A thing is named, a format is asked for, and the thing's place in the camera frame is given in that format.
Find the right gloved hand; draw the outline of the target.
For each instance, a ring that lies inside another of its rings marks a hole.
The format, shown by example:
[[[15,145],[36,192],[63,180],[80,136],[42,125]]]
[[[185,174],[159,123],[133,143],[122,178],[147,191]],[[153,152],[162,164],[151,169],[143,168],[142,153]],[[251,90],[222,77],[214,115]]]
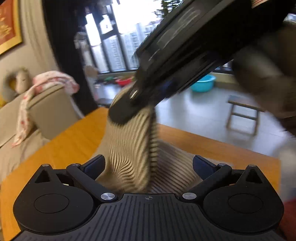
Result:
[[[238,52],[232,62],[240,86],[285,130],[295,134],[295,24]]]

